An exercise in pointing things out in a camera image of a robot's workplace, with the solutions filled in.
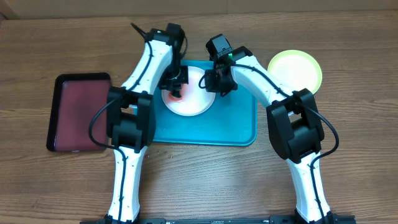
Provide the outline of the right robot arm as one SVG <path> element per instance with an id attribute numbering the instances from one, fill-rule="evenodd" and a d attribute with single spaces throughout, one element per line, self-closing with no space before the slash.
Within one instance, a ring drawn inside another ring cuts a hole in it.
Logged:
<path id="1" fill-rule="evenodd" d="M 310 90 L 296 90 L 271 75 L 250 50 L 233 48 L 223 34 L 212 37 L 206 49 L 213 68 L 206 70 L 200 88 L 225 96 L 243 86 L 267 112 L 271 145 L 289 166 L 296 194 L 296 223 L 333 223 L 320 175 L 323 124 Z"/>

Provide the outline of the white plate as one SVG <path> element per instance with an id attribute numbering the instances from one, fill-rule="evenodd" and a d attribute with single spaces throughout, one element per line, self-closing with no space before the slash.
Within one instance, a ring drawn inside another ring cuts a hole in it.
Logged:
<path id="1" fill-rule="evenodd" d="M 204 74 L 203 69 L 188 66 L 188 83 L 182 85 L 180 98 L 172 96 L 167 90 L 162 90 L 162 99 L 166 107 L 182 116 L 196 116 L 206 111 L 213 104 L 216 94 L 199 87 L 200 78 Z"/>

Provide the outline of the red and green sponge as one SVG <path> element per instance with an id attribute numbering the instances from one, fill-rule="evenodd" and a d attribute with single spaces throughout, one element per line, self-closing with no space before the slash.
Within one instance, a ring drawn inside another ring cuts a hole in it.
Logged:
<path id="1" fill-rule="evenodd" d="M 173 90 L 169 92 L 169 101 L 182 101 L 183 100 L 183 90 Z"/>

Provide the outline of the yellow-green plate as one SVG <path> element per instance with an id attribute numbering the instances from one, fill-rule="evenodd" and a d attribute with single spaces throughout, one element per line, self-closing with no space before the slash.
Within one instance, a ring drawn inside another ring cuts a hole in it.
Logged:
<path id="1" fill-rule="evenodd" d="M 308 89 L 315 94 L 322 84 L 322 69 L 308 53 L 285 50 L 275 55 L 268 64 L 268 72 L 296 90 Z"/>

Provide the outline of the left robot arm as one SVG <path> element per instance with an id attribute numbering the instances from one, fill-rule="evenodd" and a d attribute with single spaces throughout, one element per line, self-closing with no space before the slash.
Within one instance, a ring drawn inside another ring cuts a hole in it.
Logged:
<path id="1" fill-rule="evenodd" d="M 104 109 L 116 162 L 113 201 L 105 223 L 138 222 L 142 163 L 155 134 L 154 93 L 168 90 L 178 97 L 188 83 L 188 68 L 181 64 L 181 48 L 187 43 L 181 26 L 170 23 L 166 30 L 136 30 L 144 38 L 142 57 L 120 88 L 110 88 Z"/>

